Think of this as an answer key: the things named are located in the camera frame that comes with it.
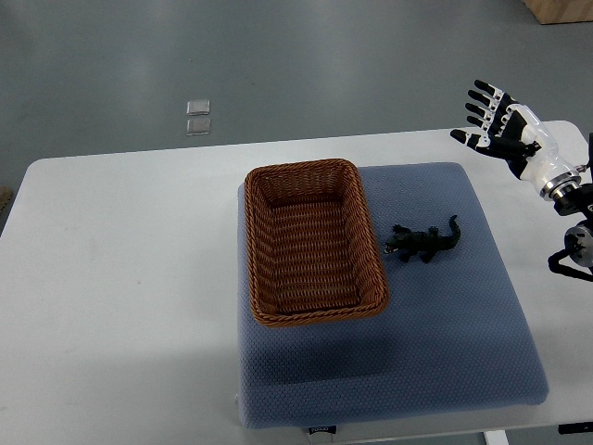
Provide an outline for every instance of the toy crocodile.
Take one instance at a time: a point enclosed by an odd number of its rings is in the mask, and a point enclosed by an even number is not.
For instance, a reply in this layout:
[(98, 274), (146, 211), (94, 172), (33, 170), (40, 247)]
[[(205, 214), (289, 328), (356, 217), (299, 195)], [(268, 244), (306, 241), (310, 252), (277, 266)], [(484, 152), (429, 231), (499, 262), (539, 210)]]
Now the toy crocodile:
[(419, 251), (426, 252), (420, 256), (424, 262), (429, 262), (439, 250), (449, 250), (457, 245), (461, 237), (460, 227), (453, 215), (448, 220), (448, 225), (453, 235), (439, 235), (437, 227), (430, 227), (428, 232), (412, 232), (407, 227), (397, 224), (393, 226), (394, 236), (385, 243), (385, 253), (393, 253), (396, 250), (403, 249), (399, 255), (402, 261), (408, 262), (412, 255)]

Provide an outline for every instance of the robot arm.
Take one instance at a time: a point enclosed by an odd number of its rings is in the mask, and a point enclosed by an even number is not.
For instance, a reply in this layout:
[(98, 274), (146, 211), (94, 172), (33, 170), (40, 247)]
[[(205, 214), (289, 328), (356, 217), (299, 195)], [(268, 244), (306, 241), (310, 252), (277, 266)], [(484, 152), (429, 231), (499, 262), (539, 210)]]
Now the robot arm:
[(475, 81), (480, 92), (468, 95), (478, 102), (465, 104), (472, 114), (467, 121), (479, 133), (453, 130), (451, 136), (480, 154), (505, 159), (512, 173), (531, 183), (538, 194), (554, 201), (561, 215), (582, 212), (587, 219), (564, 236), (565, 249), (549, 257), (549, 268), (573, 278), (593, 281), (593, 275), (560, 264), (569, 257), (593, 273), (593, 184), (581, 183), (580, 173), (591, 167), (593, 134), (589, 136), (588, 164), (575, 167), (559, 155), (558, 143), (529, 107), (496, 86)]

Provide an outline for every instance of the wooden box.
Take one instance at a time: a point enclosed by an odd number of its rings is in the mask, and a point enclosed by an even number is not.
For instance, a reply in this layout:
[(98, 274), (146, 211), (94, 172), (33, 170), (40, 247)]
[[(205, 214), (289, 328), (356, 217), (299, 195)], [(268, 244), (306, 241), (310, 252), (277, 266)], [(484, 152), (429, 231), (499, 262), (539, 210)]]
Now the wooden box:
[(593, 21), (593, 0), (523, 0), (542, 25)]

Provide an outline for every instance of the brown wicker basket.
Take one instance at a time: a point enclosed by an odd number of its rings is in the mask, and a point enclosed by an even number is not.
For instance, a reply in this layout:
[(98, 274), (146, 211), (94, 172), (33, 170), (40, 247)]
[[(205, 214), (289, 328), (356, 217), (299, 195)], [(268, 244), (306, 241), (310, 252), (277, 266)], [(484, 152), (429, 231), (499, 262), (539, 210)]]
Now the brown wicker basket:
[(251, 311), (267, 326), (368, 317), (389, 291), (359, 171), (344, 159), (261, 167), (245, 180)]

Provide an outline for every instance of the concrete floor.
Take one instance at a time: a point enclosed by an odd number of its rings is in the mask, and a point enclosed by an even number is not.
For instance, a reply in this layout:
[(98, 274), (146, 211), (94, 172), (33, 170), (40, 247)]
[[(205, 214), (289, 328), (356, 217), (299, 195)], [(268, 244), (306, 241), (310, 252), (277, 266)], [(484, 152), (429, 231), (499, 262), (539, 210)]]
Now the concrete floor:
[[(41, 158), (465, 126), (474, 79), (588, 134), (592, 54), (593, 23), (541, 26), (521, 0), (0, 0), (0, 184)], [(193, 98), (208, 135), (185, 136)]]

